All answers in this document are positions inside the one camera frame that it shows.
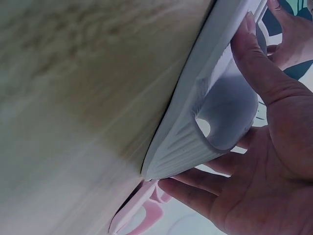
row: wood grain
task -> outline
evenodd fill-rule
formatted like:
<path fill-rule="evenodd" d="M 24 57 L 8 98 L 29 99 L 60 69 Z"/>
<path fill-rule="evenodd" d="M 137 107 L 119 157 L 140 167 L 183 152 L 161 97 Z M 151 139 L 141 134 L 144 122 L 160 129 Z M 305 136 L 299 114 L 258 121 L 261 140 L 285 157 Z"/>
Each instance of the wood grain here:
<path fill-rule="evenodd" d="M 105 234 L 212 0 L 0 0 L 0 233 Z"/>

